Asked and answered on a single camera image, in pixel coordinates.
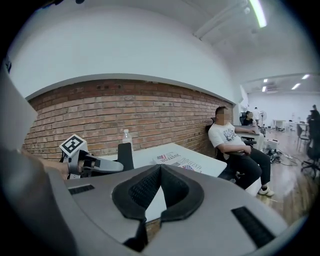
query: paper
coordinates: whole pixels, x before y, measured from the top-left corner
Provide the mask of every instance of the paper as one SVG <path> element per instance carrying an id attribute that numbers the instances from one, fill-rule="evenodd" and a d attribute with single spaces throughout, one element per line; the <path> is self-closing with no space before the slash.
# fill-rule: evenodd
<path id="1" fill-rule="evenodd" d="M 200 164 L 176 152 L 168 152 L 162 155 L 157 155 L 156 157 L 153 158 L 153 161 L 156 164 L 177 166 L 187 170 L 202 173 L 202 166 Z"/>

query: black pants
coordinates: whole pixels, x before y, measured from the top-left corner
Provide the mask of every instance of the black pants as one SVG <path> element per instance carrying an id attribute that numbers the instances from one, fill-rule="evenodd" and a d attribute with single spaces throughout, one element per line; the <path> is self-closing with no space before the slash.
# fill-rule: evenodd
<path id="1" fill-rule="evenodd" d="M 236 181 L 236 184 L 244 190 L 259 177 L 262 185 L 270 181 L 270 157 L 255 148 L 251 149 L 250 155 L 230 155 L 227 162 L 232 170 L 244 174 Z"/>

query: man's arm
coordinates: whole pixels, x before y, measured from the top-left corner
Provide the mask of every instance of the man's arm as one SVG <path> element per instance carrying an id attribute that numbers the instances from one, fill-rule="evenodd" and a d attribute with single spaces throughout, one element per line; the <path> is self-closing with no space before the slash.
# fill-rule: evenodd
<path id="1" fill-rule="evenodd" d="M 248 133 L 248 134 L 256 134 L 256 132 L 254 131 L 254 128 L 242 128 L 242 127 L 234 127 L 234 131 L 236 133 Z"/>
<path id="2" fill-rule="evenodd" d="M 68 169 L 67 163 L 46 160 L 46 159 L 37 157 L 33 154 L 30 154 L 28 151 L 26 151 L 24 149 L 21 149 L 20 152 L 22 155 L 25 155 L 26 157 L 29 157 L 29 158 L 34 159 L 36 161 L 40 161 L 44 167 L 51 167 L 51 168 L 57 169 L 61 173 L 61 176 L 63 177 L 63 179 L 64 180 L 67 179 L 68 174 L 69 174 L 69 169 Z"/>
<path id="3" fill-rule="evenodd" d="M 251 148 L 250 146 L 247 146 L 247 145 L 227 145 L 225 143 L 222 143 L 218 145 L 217 148 L 222 153 L 238 152 L 238 151 L 244 151 L 248 155 L 251 153 Z"/>

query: brick wall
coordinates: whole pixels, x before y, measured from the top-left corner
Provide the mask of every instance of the brick wall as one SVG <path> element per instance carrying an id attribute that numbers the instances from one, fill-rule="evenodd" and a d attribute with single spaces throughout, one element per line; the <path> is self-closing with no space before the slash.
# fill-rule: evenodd
<path id="1" fill-rule="evenodd" d="M 72 134 L 85 139 L 95 156 L 115 154 L 124 129 L 135 150 L 174 142 L 207 154 L 205 126 L 218 106 L 232 106 L 174 85 L 114 79 L 67 85 L 29 103 L 38 116 L 23 148 L 45 159 L 59 159 L 58 146 Z"/>

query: white t-shirt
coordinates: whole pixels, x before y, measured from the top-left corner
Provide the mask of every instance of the white t-shirt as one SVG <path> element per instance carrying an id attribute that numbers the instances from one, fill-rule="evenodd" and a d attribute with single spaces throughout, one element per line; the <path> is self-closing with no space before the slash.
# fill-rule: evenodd
<path id="1" fill-rule="evenodd" d="M 227 145 L 246 145 L 241 138 L 235 133 L 235 127 L 231 123 L 226 125 L 213 124 L 208 132 L 209 140 L 216 148 L 220 144 Z M 224 159 L 228 159 L 227 154 L 223 154 Z"/>
<path id="2" fill-rule="evenodd" d="M 259 119 L 259 111 L 257 109 L 255 109 L 254 111 L 252 111 L 252 113 L 253 113 L 253 119 L 258 120 Z"/>

